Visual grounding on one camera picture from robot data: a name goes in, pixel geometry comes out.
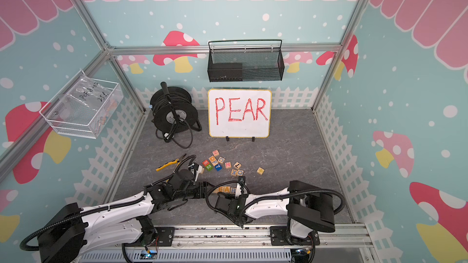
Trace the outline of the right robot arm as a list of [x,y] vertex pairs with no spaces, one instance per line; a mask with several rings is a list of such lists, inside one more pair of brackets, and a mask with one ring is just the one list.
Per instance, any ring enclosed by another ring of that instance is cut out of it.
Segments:
[[277,192],[253,194],[243,177],[208,188],[205,202],[241,228],[262,217],[285,216],[289,239],[335,232],[335,216],[346,206],[342,193],[298,180]]

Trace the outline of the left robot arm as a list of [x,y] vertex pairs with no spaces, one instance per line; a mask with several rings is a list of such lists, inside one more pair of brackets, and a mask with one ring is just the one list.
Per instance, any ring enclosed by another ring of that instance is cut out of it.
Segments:
[[165,178],[139,193],[94,207],[63,207],[43,228],[23,239],[26,252],[38,252],[43,263],[70,263],[95,249],[111,245],[148,248],[160,239],[151,214],[172,211],[190,199],[206,198],[213,185],[199,181],[202,166],[195,155],[184,158]]

